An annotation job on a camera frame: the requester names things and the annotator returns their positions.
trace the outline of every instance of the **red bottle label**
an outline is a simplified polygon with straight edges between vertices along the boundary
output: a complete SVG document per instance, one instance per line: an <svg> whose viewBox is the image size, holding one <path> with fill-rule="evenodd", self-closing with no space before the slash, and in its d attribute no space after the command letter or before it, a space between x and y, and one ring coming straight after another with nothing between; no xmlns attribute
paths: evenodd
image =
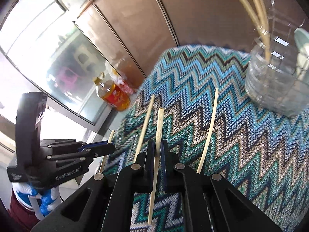
<svg viewBox="0 0 309 232"><path fill-rule="evenodd" d="M119 107L126 99L127 96L119 88L118 85L116 85L114 91L105 98L105 100L109 102L113 107Z"/></svg>

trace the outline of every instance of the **metal screw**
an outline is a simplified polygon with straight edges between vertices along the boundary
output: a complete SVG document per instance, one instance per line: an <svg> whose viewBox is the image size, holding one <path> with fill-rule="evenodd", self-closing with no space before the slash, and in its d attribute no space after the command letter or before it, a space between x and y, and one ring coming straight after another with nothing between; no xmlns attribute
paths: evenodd
<svg viewBox="0 0 309 232"><path fill-rule="evenodd" d="M212 177L212 179L215 180L215 181L219 181L219 180L222 179L221 174L218 174L218 173L214 173L211 177Z"/></svg>
<svg viewBox="0 0 309 232"><path fill-rule="evenodd" d="M96 181L99 181L104 178L104 175L102 173L96 173L93 177Z"/></svg>
<svg viewBox="0 0 309 232"><path fill-rule="evenodd" d="M134 164L131 165L131 168L132 168L133 170L139 170L139 169L141 168L141 165L138 164L138 163L134 163Z"/></svg>
<svg viewBox="0 0 309 232"><path fill-rule="evenodd" d="M182 170L182 169L184 169L184 164L182 164L182 163L177 163L177 164L175 165L175 168L176 168L176 169L179 169L179 170Z"/></svg>

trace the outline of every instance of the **zigzag pattern fabric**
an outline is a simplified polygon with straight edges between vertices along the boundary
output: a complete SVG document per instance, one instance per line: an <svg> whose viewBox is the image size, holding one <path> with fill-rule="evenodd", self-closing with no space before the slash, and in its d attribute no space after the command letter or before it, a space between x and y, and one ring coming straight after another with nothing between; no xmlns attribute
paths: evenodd
<svg viewBox="0 0 309 232"><path fill-rule="evenodd" d="M166 50L116 131L116 151L109 156L105 173L132 163L152 94L156 98L142 152L148 139L155 139L158 108L164 107L163 138L182 163L196 170L218 87L216 120L202 173L221 173L283 231L293 231L309 205L309 110L288 119L255 105L244 88L249 60L247 53L202 45ZM180 196L165 194L160 180L151 226L148 208L149 195L136 194L131 231L183 231Z"/></svg>

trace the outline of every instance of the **bamboo skewer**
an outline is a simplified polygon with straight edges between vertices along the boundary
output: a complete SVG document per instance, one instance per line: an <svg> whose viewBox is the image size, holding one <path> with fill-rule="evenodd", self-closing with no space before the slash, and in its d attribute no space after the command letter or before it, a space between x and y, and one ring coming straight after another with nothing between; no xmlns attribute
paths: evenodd
<svg viewBox="0 0 309 232"><path fill-rule="evenodd" d="M207 150L208 150L208 146L209 146L209 143L210 143L210 140L211 140L211 134L212 134L212 130L213 130L213 127L214 127L214 120L215 120L215 117L216 117L218 92L219 92L219 90L218 90L218 88L216 88L216 92L215 92L215 95L214 95L214 107L213 107L213 113L212 113L212 116L211 116L211 123L209 125L209 130L208 130L204 150L203 150L203 153L202 153L202 157L200 159L200 164L198 165L198 168L197 168L197 171L196 171L197 173L200 173L202 171L203 164L204 164L206 154L207 154Z"/></svg>
<svg viewBox="0 0 309 232"><path fill-rule="evenodd" d="M265 29L266 31L268 31L268 22L267 22L267 14L266 12L264 13L263 9L262 9L262 4L260 0L253 0L257 14L259 15L259 19L260 19L260 27ZM270 52L269 52L269 35L265 35L262 32L262 39L263 42L265 44L265 59L267 61L270 60Z"/></svg>
<svg viewBox="0 0 309 232"><path fill-rule="evenodd" d="M263 11L263 15L264 15L264 20L265 20L265 30L267 30L269 32L269 26L268 26L268 20L267 20L267 12L266 12L266 8L265 8L265 4L263 0L259 0L261 7L262 7L262 11Z"/></svg>
<svg viewBox="0 0 309 232"><path fill-rule="evenodd" d="M158 170L159 170L160 146L161 146L161 139L162 139L163 119L164 119L164 108L159 108L158 123L157 123L157 134L156 134L156 138L155 138L154 182L153 182L153 186L152 186L152 192L150 193L148 225L151 225L152 214L153 214L154 204L155 204L154 200L155 200L155 191L156 191L156 188L157 188L157 178L158 178Z"/></svg>
<svg viewBox="0 0 309 232"><path fill-rule="evenodd" d="M252 6L250 5L250 3L248 2L248 0L239 0L242 5L244 6L245 10L248 12L254 26L259 29L260 28L260 22L259 22L259 18L257 17L256 13L254 12Z"/></svg>
<svg viewBox="0 0 309 232"><path fill-rule="evenodd" d="M115 133L115 130L112 130L111 134L109 135L109 140L108 140L107 143L111 143L112 142L113 137L114 137L114 133ZM103 156L103 158L102 158L102 163L100 165L100 170L98 171L99 173L103 172L104 165L105 165L105 162L106 162L106 158L107 158L107 155Z"/></svg>
<svg viewBox="0 0 309 232"><path fill-rule="evenodd" d="M144 140L144 136L145 136L145 133L146 133L147 126L148 126L149 117L150 117L152 106L153 106L154 100L155 100L154 98L155 98L155 95L153 94L151 96L151 99L150 99L150 102L149 102L149 105L148 105L147 114L146 114L146 117L145 117L145 120L144 120L144 124L143 124L143 127L142 127L142 132L141 132L141 134L139 136L139 140L138 140L138 143L137 143L137 147L136 147L136 152L135 152L133 163L135 163L137 155L141 151L141 148L142 148L142 145L143 145L143 140Z"/></svg>
<svg viewBox="0 0 309 232"><path fill-rule="evenodd" d="M262 41L264 42L265 45L265 59L267 61L270 60L270 52L269 52L269 37L264 35L261 32L261 27L263 26L264 23L267 24L267 26L265 26L265 29L268 29L268 23L267 23L267 15L266 15L266 9L265 9L265 5L263 6L263 4L261 4L261 2L259 0L253 0L256 6L256 9L258 11L258 14L261 16L260 20L258 18L258 16L256 15L256 13L254 12L252 6L250 5L250 3L248 2L248 0L239 0L242 5L244 6L245 10L247 11L248 15L250 16L254 26L256 27L259 36L262 38Z"/></svg>

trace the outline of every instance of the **clear plastic container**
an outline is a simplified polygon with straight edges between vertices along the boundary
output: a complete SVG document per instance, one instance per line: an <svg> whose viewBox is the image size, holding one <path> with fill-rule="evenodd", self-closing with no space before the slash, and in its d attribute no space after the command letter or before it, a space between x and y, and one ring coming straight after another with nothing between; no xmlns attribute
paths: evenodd
<svg viewBox="0 0 309 232"><path fill-rule="evenodd" d="M264 59L264 45L259 39L252 49L245 89L250 98L265 108L294 117L309 107L309 71L298 67L298 49L271 36L271 59Z"/></svg>

